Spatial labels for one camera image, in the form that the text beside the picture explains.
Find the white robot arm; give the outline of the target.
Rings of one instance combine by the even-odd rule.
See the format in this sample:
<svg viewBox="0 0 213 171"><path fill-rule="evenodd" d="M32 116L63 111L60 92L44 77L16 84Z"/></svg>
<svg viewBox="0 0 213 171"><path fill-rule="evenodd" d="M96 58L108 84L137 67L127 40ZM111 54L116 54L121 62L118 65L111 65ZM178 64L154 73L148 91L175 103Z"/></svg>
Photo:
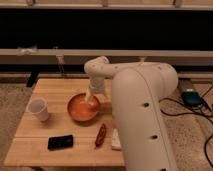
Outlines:
<svg viewBox="0 0 213 171"><path fill-rule="evenodd" d="M159 62L112 64L101 56L84 70L92 94L103 94L104 80L112 80L112 114L126 170L178 171L159 105L177 88L175 69Z"/></svg>

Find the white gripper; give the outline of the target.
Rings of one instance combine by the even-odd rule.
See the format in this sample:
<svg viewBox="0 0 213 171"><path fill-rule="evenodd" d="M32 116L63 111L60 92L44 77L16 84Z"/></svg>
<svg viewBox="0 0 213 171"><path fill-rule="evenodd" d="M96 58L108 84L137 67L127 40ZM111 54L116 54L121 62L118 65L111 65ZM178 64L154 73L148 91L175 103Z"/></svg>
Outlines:
<svg viewBox="0 0 213 171"><path fill-rule="evenodd" d="M85 101L91 101L92 94L104 94L105 93L105 83L103 77L91 77L90 85L86 90Z"/></svg>

